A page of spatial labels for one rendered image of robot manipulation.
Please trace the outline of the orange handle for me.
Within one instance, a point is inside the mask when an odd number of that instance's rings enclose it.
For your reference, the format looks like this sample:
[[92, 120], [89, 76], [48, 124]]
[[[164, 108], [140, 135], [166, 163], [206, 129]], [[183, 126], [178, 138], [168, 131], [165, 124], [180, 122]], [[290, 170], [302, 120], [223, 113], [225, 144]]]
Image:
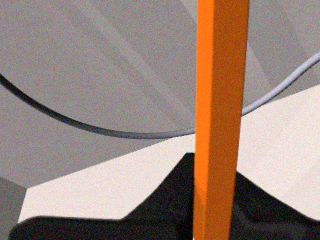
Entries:
[[194, 240], [229, 240], [249, 0], [197, 1]]

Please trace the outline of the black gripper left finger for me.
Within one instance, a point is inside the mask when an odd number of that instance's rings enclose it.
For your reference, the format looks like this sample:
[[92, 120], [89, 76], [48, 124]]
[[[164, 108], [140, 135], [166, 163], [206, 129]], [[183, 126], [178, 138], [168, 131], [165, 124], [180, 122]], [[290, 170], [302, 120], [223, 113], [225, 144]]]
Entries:
[[8, 240], [193, 240], [195, 153], [187, 152], [160, 185], [121, 219], [29, 217]]

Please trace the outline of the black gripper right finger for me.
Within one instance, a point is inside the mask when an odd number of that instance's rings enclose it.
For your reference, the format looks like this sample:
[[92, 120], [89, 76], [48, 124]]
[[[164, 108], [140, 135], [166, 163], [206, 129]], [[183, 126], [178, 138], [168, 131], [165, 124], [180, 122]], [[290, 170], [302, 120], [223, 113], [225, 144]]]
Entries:
[[296, 211], [237, 171], [229, 240], [320, 240], [320, 220]]

